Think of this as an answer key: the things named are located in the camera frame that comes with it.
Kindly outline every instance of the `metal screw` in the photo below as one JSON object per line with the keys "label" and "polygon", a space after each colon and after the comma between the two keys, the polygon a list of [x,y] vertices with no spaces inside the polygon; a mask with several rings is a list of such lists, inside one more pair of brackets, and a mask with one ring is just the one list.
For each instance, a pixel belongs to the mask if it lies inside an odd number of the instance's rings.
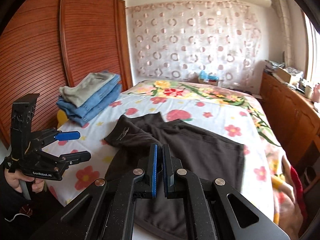
{"label": "metal screw", "polygon": [[216,183],[218,186],[223,186],[226,182],[224,181],[224,179],[216,179],[216,180],[215,180],[215,183]]}
{"label": "metal screw", "polygon": [[97,179],[94,184],[97,186],[97,187],[101,187],[105,184],[105,180],[104,179]]}
{"label": "metal screw", "polygon": [[141,175],[143,173],[143,170],[142,169],[135,169],[133,170],[133,174],[134,175]]}
{"label": "metal screw", "polygon": [[186,175],[186,174],[187,174],[187,171],[186,171],[185,169],[178,169],[178,170],[177,170],[177,173],[178,173],[179,175]]}

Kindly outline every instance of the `red cloth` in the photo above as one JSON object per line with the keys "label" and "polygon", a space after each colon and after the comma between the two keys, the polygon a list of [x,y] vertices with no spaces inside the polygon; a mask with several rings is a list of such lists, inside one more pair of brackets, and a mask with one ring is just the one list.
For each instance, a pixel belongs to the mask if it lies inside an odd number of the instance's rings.
{"label": "red cloth", "polygon": [[299,176],[296,172],[296,170],[291,166],[291,170],[290,170],[290,175],[291,175],[291,179],[294,183],[294,186],[296,187],[296,198],[297,198],[297,203],[300,207],[301,210],[301,214],[303,216],[303,220],[306,220],[308,217],[307,214],[307,209],[306,209],[306,204],[303,201],[303,188],[302,188],[302,184],[301,181],[299,179]]}

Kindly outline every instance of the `blue jeans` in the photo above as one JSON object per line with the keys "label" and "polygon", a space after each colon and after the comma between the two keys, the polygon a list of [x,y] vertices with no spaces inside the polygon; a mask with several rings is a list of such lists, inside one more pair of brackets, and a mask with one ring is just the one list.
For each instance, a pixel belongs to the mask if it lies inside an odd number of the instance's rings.
{"label": "blue jeans", "polygon": [[121,93],[121,89],[122,89],[122,86],[120,84],[117,84],[113,88],[113,90],[111,90],[111,92],[107,96],[105,96],[105,98],[103,98],[96,106],[92,107],[91,110],[88,111],[87,114],[83,117],[72,112],[70,109],[65,108],[60,103],[59,104],[57,103],[57,105],[60,109],[62,109],[63,111],[66,112],[66,114],[70,120],[75,121],[76,123],[78,123],[79,125],[81,125],[83,127],[87,122],[89,122],[94,117],[96,117],[108,105],[110,105],[111,103],[116,101]]}
{"label": "blue jeans", "polygon": [[58,99],[57,105],[60,109],[66,112],[66,115],[78,115],[79,117],[85,117],[89,111],[99,104],[103,98],[110,93],[110,91],[117,85],[120,80],[119,75],[115,75],[107,84],[95,92],[87,101],[85,101],[80,107],[76,107],[73,103],[66,102],[61,96]]}

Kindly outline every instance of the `folded clothes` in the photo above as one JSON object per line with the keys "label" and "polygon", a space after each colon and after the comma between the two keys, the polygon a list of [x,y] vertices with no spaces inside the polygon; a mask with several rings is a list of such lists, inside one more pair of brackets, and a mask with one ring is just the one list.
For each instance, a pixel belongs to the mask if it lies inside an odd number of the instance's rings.
{"label": "folded clothes", "polygon": [[115,74],[109,72],[89,73],[76,87],[60,87],[59,92],[65,101],[80,107],[114,76]]}
{"label": "folded clothes", "polygon": [[91,108],[90,111],[87,112],[87,114],[83,117],[77,115],[76,113],[72,112],[70,109],[65,108],[64,105],[61,104],[61,101],[57,102],[57,105],[60,109],[62,109],[65,112],[68,112],[67,116],[70,120],[75,121],[82,127],[92,120],[94,117],[96,117],[102,110],[104,110],[108,105],[113,103],[117,100],[121,93],[122,86],[120,84],[117,84],[111,92],[105,96],[95,107]]}
{"label": "folded clothes", "polygon": [[60,109],[65,111],[66,115],[77,115],[80,118],[85,117],[89,111],[99,104],[103,98],[105,98],[111,90],[120,81],[120,76],[115,75],[107,84],[95,92],[87,101],[85,101],[80,107],[76,107],[73,103],[66,102],[63,97],[59,97],[57,105]]}

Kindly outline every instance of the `wardrobe door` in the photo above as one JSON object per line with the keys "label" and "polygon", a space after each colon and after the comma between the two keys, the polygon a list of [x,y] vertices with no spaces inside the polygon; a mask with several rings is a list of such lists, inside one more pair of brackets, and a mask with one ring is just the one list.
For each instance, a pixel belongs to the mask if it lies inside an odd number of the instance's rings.
{"label": "wardrobe door", "polygon": [[118,0],[61,0],[60,38],[70,86],[90,72],[120,74]]}
{"label": "wardrobe door", "polygon": [[59,87],[67,84],[60,50],[60,0],[26,0],[0,36],[0,130],[10,143],[12,103],[40,93],[33,130],[56,127]]}
{"label": "wardrobe door", "polygon": [[121,44],[121,59],[123,60],[123,69],[121,70],[122,90],[126,91],[129,88],[132,88],[132,76],[130,68],[130,56],[124,0],[118,0],[118,22]]}

